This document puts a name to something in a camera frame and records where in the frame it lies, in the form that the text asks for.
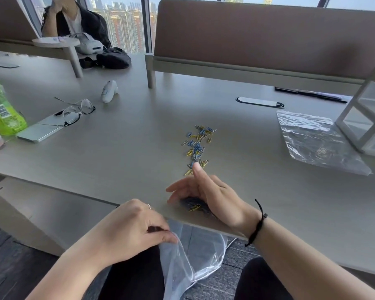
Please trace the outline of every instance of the white shirt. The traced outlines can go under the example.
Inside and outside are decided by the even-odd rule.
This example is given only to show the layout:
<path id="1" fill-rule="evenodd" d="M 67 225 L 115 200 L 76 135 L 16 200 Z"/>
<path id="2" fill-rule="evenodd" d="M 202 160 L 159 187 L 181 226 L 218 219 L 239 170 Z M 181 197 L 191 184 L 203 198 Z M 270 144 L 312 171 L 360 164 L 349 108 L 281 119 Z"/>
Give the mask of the white shirt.
<path id="1" fill-rule="evenodd" d="M 78 6 L 78 13 L 76 14 L 75 20 L 71 20 L 70 17 L 64 13 L 65 21 L 67 21 L 68 28 L 70 29 L 70 34 L 80 34 L 83 32 L 82 30 L 82 17 L 81 17 L 81 10 Z"/>

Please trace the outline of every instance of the barcode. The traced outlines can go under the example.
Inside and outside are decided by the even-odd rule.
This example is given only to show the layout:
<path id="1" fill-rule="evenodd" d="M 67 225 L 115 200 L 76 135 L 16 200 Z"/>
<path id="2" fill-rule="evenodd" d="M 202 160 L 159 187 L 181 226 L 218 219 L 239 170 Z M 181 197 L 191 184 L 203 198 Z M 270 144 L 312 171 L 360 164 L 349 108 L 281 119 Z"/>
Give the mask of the barcode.
<path id="1" fill-rule="evenodd" d="M 3 104 L 0 104 L 0 117 L 2 118 L 11 117 L 11 114 L 8 112 L 8 110 L 4 107 Z"/>

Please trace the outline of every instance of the pen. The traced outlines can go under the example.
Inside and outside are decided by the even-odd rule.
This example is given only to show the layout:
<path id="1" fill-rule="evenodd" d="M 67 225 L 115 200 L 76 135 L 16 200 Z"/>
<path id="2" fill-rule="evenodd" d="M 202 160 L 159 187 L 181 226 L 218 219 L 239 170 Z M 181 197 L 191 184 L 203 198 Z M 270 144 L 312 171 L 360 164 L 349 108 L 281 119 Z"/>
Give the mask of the pen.
<path id="1" fill-rule="evenodd" d="M 305 95 L 305 96 L 308 96 L 308 97 L 314 97 L 314 98 L 328 100 L 328 101 L 347 103 L 347 101 L 345 101 L 343 99 L 340 99 L 340 98 L 337 98 L 337 97 L 331 97 L 331 96 L 328 96 L 328 95 L 321 95 L 321 94 L 311 92 L 311 91 L 288 90 L 286 88 L 280 88 L 280 87 L 275 87 L 275 91 L 281 91 L 281 92 L 294 94 L 294 95 Z"/>

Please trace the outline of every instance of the paper clip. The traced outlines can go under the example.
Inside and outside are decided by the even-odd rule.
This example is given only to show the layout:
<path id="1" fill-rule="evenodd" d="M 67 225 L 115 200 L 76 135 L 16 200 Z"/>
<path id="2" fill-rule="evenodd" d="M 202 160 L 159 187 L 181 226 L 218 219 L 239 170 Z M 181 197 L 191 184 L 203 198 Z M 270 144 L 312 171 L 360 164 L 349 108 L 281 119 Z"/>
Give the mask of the paper clip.
<path id="1" fill-rule="evenodd" d="M 189 212 L 194 212 L 195 210 L 198 210 L 200 208 L 200 204 L 196 204 L 195 206 L 193 206 Z"/>

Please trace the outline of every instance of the black bracelet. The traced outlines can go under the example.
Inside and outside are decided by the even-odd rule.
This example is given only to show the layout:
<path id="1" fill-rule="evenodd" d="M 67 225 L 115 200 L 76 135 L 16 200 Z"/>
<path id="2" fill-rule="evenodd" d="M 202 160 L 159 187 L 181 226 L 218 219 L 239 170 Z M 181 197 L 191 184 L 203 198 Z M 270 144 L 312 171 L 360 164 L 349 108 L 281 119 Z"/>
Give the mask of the black bracelet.
<path id="1" fill-rule="evenodd" d="M 255 227 L 255 231 L 254 231 L 254 233 L 252 233 L 250 235 L 249 241 L 247 242 L 247 244 L 245 244 L 245 247 L 248 247 L 250 244 L 252 244 L 254 242 L 255 237 L 257 237 L 258 232 L 260 231 L 261 227 L 264 224 L 265 218 L 268 217 L 268 215 L 263 212 L 261 204 L 258 203 L 257 199 L 254 199 L 254 200 L 257 202 L 258 207 L 260 208 L 260 211 L 261 211 L 261 220 L 260 220 L 260 222 L 257 223 L 257 226 Z"/>

